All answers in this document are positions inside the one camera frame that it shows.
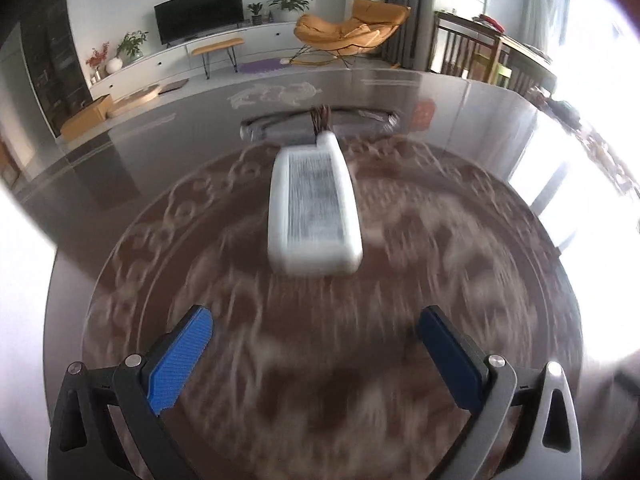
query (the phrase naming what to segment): potted plant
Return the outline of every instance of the potted plant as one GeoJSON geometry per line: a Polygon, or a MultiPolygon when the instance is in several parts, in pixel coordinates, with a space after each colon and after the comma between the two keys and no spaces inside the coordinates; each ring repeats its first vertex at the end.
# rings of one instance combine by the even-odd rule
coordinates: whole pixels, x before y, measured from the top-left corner
{"type": "Polygon", "coordinates": [[[309,3],[313,0],[269,0],[270,7],[280,10],[280,19],[283,22],[295,22],[300,14],[309,10],[309,3]]]}
{"type": "Polygon", "coordinates": [[[100,76],[100,65],[107,59],[107,53],[109,51],[109,42],[102,44],[102,50],[98,51],[95,48],[92,49],[94,52],[92,56],[85,61],[89,67],[94,71],[92,77],[95,78],[96,82],[100,81],[102,77],[100,76]]]}
{"type": "Polygon", "coordinates": [[[122,42],[118,45],[116,56],[124,53],[129,58],[129,62],[133,62],[142,57],[142,44],[146,41],[147,32],[137,30],[135,32],[127,32],[122,38],[122,42]]]}
{"type": "Polygon", "coordinates": [[[261,25],[262,15],[260,14],[260,11],[262,10],[262,4],[249,4],[246,8],[251,11],[252,25],[261,25]]]}

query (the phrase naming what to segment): round wooden tray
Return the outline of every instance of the round wooden tray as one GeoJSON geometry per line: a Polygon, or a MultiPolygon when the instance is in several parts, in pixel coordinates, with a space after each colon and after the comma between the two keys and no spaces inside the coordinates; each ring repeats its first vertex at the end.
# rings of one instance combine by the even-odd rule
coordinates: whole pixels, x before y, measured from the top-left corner
{"type": "Polygon", "coordinates": [[[118,99],[113,106],[107,110],[107,117],[117,117],[123,113],[133,110],[133,108],[148,103],[152,99],[158,97],[162,87],[160,85],[151,85],[148,88],[138,90],[131,95],[118,99]]]}

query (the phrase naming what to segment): purple mat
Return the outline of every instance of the purple mat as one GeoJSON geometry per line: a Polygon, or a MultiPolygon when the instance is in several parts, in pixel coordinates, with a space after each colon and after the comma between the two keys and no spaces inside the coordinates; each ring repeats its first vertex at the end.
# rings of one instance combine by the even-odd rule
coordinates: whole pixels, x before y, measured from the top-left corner
{"type": "Polygon", "coordinates": [[[240,72],[243,74],[257,74],[260,72],[274,72],[274,70],[280,70],[290,66],[289,64],[280,64],[280,58],[273,59],[261,59],[260,61],[252,61],[251,63],[244,63],[240,66],[240,72]]]}

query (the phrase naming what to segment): blue gripper pad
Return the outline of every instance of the blue gripper pad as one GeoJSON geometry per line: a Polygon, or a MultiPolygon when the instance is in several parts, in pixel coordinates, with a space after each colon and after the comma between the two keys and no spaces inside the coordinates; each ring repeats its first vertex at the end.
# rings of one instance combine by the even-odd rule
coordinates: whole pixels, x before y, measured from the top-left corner
{"type": "Polygon", "coordinates": [[[156,367],[149,374],[146,398],[159,415],[178,400],[193,367],[213,334],[213,318],[206,308],[200,308],[185,325],[156,367]]]}
{"type": "Polygon", "coordinates": [[[450,325],[437,306],[423,309],[416,332],[449,389],[456,406],[477,413],[482,408],[482,392],[488,370],[462,334],[450,325]]]}

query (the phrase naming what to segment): white cabinet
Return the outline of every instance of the white cabinet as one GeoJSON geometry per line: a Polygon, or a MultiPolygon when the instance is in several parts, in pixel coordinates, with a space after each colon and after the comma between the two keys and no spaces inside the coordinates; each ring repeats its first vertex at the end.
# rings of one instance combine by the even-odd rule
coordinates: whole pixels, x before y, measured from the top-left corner
{"type": "MultiPolygon", "coordinates": [[[[300,40],[293,34],[294,26],[295,23],[265,23],[188,41],[151,56],[145,56],[120,69],[115,74],[93,85],[90,89],[91,95],[97,99],[101,95],[111,94],[113,99],[117,100],[162,79],[177,76],[189,70],[201,69],[202,56],[192,56],[191,52],[200,46],[231,38],[241,37],[244,39],[244,44],[235,47],[236,57],[240,63],[242,63],[243,57],[246,57],[247,61],[254,61],[278,57],[280,52],[285,56],[288,54],[285,51],[302,46],[300,40]]],[[[230,65],[225,50],[211,52],[209,57],[212,70],[230,65]]]]}

